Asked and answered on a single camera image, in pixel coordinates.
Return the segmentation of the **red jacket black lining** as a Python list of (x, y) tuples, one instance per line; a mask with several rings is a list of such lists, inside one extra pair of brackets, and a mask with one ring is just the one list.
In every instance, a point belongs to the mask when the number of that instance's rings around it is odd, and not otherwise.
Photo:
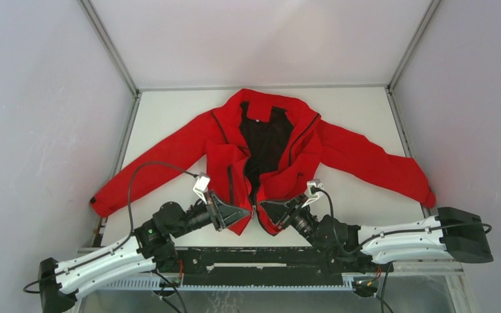
[(364, 135), (324, 121), (298, 98), (242, 89), (125, 166), (91, 199), (101, 217), (136, 201), (206, 158), (211, 189), (279, 233), (262, 202), (306, 190), (320, 164), (432, 208), (436, 197), (412, 158), (391, 155)]

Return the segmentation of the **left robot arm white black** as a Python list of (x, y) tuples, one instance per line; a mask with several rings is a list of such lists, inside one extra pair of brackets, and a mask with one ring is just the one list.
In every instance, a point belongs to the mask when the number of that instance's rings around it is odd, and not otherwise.
[(179, 263), (173, 240), (207, 225), (222, 231), (250, 216), (250, 211), (206, 192), (188, 209), (169, 201), (123, 239), (68, 261), (48, 258), (39, 266), (43, 312), (66, 312), (93, 291), (131, 275), (168, 272)]

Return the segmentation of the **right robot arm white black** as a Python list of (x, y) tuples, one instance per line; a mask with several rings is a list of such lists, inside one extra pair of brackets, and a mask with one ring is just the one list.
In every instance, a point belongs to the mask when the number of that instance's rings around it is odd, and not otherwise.
[(455, 260), (490, 263), (487, 240), (491, 226), (480, 216), (454, 207), (440, 207), (437, 215), (392, 226), (350, 225), (331, 215), (317, 219), (308, 197), (263, 201), (274, 227), (293, 227), (312, 247), (334, 260), (352, 263), (358, 271), (399, 260)]

